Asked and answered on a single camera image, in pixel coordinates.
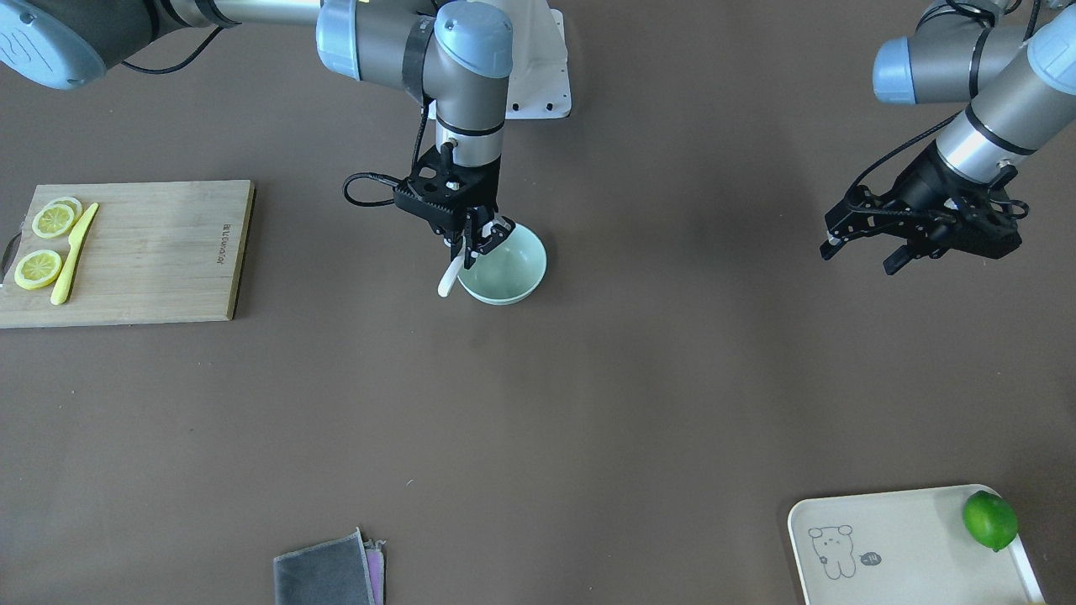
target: folded towel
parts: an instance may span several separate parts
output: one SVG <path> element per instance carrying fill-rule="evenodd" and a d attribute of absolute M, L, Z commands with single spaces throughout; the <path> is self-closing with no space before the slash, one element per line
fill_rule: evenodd
<path fill-rule="evenodd" d="M 383 541 L 362 533 L 273 559 L 277 605 L 383 605 Z"/>

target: wooden cutting board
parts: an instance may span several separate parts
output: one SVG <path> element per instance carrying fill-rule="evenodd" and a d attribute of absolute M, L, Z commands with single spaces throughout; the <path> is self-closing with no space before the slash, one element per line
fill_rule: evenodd
<path fill-rule="evenodd" d="M 26 291 L 14 273 L 36 250 L 67 258 L 66 235 L 42 239 L 31 228 L 34 215 L 63 196 L 77 198 L 84 209 L 100 206 L 71 296 L 53 306 L 51 285 Z M 251 181 L 39 185 L 0 289 L 0 327 L 230 320 L 253 200 Z"/>

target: metal cylinder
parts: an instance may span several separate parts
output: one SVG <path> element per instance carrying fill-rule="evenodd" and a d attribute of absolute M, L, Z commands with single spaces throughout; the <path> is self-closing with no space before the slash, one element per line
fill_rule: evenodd
<path fill-rule="evenodd" d="M 216 10 L 237 23 L 315 25 L 321 0 L 214 0 Z"/>
<path fill-rule="evenodd" d="M 218 17 L 213 14 L 213 0 L 157 0 L 157 2 L 162 2 L 171 8 L 175 16 L 189 27 L 217 25 L 215 22 L 218 20 Z"/>
<path fill-rule="evenodd" d="M 1028 62 L 1027 50 L 937 137 L 942 158 L 964 178 L 991 182 L 1076 119 L 1076 97 L 1052 88 Z"/>
<path fill-rule="evenodd" d="M 997 137 L 1037 150 L 1076 118 L 1076 97 L 1044 82 L 1023 50 L 972 101 L 972 111 Z"/>
<path fill-rule="evenodd" d="M 441 122 L 437 123 L 437 146 L 451 142 L 455 145 L 452 151 L 452 160 L 469 168 L 485 166 L 498 157 L 504 145 L 505 129 L 498 128 L 489 135 L 461 135 L 445 127 Z"/>

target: yellow knife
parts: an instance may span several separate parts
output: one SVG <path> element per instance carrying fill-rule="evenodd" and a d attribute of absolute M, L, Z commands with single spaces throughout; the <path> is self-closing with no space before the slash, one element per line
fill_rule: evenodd
<path fill-rule="evenodd" d="M 82 242 L 86 239 L 86 230 L 89 229 L 89 223 L 94 220 L 95 214 L 97 214 L 97 202 L 90 203 L 82 219 L 79 219 L 74 227 L 71 227 L 71 235 L 68 236 L 71 252 L 68 252 L 68 257 L 63 261 L 63 268 L 60 269 L 60 276 L 56 278 L 56 285 L 53 286 L 53 296 L 49 298 L 53 305 L 67 302 L 68 296 L 71 295 L 71 282 L 74 280 L 75 265 L 79 264 L 79 253 L 82 252 Z"/>

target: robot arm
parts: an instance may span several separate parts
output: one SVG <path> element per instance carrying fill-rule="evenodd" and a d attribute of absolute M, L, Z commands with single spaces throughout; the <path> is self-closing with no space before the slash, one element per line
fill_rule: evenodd
<path fill-rule="evenodd" d="M 316 27 L 325 66 L 437 101 L 437 145 L 394 180 L 394 202 L 444 237 L 467 268 L 514 228 L 496 203 L 512 25 L 497 8 L 430 0 L 0 0 L 0 59 L 45 86 L 103 78 L 185 27 Z"/>
<path fill-rule="evenodd" d="M 1001 27 L 1007 0 L 932 3 L 911 37 L 882 44 L 874 89 L 884 103 L 966 102 L 1013 60 L 1024 28 Z"/>
<path fill-rule="evenodd" d="M 1020 245 L 1016 221 L 1028 208 L 1005 185 L 1074 118 L 1076 6 L 1032 37 L 889 192 L 876 196 L 856 180 L 825 215 L 822 257 L 853 239 L 887 234 L 906 240 L 883 263 L 889 275 L 950 249 L 1001 258 Z"/>

